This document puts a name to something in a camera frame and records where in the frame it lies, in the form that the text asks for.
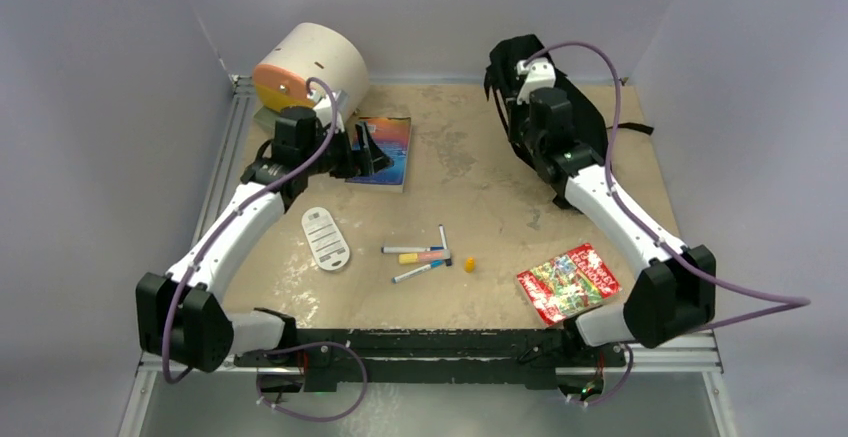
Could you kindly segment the red colourful booklet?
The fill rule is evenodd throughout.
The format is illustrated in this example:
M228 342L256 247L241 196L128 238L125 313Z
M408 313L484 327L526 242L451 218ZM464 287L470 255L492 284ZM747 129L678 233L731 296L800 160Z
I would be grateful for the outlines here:
M596 308L622 290L591 244L582 244L516 275L545 327Z

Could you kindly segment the cream round drawer cabinet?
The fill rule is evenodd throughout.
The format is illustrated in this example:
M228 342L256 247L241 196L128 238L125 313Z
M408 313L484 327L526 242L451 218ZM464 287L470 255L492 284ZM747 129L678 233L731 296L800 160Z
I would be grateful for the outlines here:
M259 108L254 121L266 133L274 130L279 112L287 107L313 107L306 80L317 77L337 95L340 121L354 127L353 113L370 87L369 72L359 50L342 34L315 24L301 23L286 35L252 71Z

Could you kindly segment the white oval label card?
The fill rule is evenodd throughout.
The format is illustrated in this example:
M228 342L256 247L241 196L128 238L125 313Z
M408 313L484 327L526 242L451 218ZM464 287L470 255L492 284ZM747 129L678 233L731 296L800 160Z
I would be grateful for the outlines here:
M348 264L350 246L327 209L312 207L306 210L301 226L313 260L321 270L337 272Z

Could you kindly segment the white marker blue cap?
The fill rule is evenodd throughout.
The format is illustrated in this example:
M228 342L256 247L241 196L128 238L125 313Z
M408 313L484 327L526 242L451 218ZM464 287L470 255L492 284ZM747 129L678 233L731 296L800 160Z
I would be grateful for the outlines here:
M442 250L442 246L429 247L411 247L411 246L383 246L381 253L383 254L405 254L405 253L420 253Z

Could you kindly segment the black student backpack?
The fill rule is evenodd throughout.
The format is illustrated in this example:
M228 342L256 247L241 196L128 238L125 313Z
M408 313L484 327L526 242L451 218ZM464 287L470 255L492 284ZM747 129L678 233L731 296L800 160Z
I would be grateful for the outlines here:
M615 114L607 123L597 107L553 63L534 34L498 42L489 53L484 92L492 99L515 155L555 192L553 203L572 206L566 184L584 169L601 173L601 186L623 198L611 172L611 141L621 128L652 135L654 128L623 123L621 80L613 71Z

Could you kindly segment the white marker lying lower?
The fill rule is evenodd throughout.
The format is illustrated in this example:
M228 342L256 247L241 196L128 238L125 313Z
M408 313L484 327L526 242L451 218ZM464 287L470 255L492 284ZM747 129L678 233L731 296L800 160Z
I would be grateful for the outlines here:
M415 269L413 269L413 270L410 270L410 271L405 272L405 273L403 273L403 274L400 274L400 275L398 275L398 276L392 277L392 278L391 278L391 282L392 282L393 284L401 283L401 282L406 281L406 280L408 280L408 279L410 279L410 278L413 278L413 277L415 277L415 276L418 276L418 275L421 275L421 274L423 274L423 273L425 273L425 272L428 272L428 271L430 271L430 270L432 270L432 269L435 269L435 268L441 267L441 266L443 266L444 264L445 264L445 261L444 261L444 260L437 260L437 261L429 262L429 263L427 263L427 264L425 264L425 265L422 265L422 266L420 266L420 267L417 267L417 268L415 268Z

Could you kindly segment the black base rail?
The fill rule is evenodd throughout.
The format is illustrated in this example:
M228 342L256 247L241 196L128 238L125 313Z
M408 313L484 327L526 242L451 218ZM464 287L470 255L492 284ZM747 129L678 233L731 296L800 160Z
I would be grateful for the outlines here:
M551 329L298 329L279 353L239 355L238 367L303 366L308 392L340 383L507 384L559 390L588 382L603 365L622 370L613 345L585 347L576 333Z

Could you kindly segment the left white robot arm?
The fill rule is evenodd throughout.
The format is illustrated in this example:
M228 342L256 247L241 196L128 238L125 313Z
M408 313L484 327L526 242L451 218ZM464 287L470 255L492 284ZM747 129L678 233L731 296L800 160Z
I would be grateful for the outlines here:
M225 210L195 246L164 274L146 273L135 290L143 351L162 359L162 373L177 383L185 372L212 372L230 355L260 352L272 365L297 356L294 320L256 308L227 313L224 295L261 237L307 189L313 175L371 176L393 164L364 123L348 129L324 106L260 108L256 119L273 134L257 149Z

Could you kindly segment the blue orange book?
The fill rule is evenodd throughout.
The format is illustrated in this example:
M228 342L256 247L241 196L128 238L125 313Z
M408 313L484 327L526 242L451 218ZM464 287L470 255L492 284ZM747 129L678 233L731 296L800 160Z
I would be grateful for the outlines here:
M409 117L359 117L357 122L368 124L373 139L393 159L394 164L372 176L349 178L346 183L376 191L402 193L406 182L411 145L411 119Z

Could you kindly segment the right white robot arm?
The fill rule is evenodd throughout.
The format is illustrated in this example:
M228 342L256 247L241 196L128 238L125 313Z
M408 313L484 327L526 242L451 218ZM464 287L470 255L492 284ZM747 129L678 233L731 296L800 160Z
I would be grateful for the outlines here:
M716 259L705 246L690 247L652 219L609 175L601 157L577 138L565 91L540 88L516 102L527 119L518 127L532 165L556 193L599 227L635 274L626 300L577 317L561 349L576 364L601 345L635 342L655 348L695 331L715 315Z

